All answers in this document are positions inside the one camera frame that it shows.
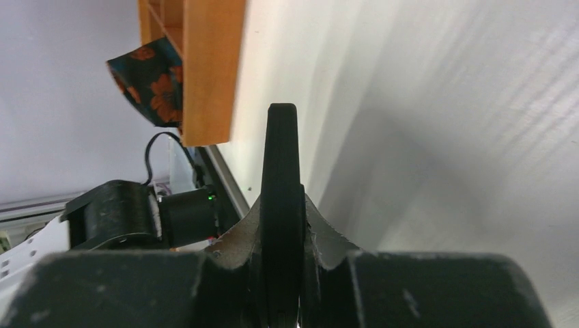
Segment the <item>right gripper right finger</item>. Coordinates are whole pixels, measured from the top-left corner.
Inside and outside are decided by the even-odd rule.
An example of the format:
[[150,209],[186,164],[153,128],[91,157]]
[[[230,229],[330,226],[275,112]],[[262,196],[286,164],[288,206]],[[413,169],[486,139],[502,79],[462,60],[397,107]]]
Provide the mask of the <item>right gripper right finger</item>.
[[305,202],[302,327],[549,327],[521,267],[498,254],[365,251]]

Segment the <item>black phone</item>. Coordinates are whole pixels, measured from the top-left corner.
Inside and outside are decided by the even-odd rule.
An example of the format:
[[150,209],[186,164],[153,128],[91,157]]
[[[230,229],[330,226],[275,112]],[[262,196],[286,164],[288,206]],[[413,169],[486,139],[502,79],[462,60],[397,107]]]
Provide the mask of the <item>black phone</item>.
[[259,227],[269,327],[295,327],[302,282],[305,219],[296,106],[268,109]]

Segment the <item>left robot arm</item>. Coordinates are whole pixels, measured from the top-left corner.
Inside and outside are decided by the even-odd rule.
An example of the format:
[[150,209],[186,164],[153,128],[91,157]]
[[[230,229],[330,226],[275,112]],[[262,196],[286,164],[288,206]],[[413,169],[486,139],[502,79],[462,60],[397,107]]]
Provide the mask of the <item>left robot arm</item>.
[[113,180],[74,198],[38,232],[1,254],[1,295],[15,290],[49,254],[171,249],[220,233],[216,195],[208,188],[159,196],[137,182]]

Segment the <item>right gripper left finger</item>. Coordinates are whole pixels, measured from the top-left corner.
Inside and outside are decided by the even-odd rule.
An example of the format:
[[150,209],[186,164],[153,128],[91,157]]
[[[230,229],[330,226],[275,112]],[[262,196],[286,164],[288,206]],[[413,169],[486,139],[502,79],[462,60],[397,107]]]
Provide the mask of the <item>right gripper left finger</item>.
[[262,205],[201,251],[70,250],[24,275],[2,327],[264,327]]

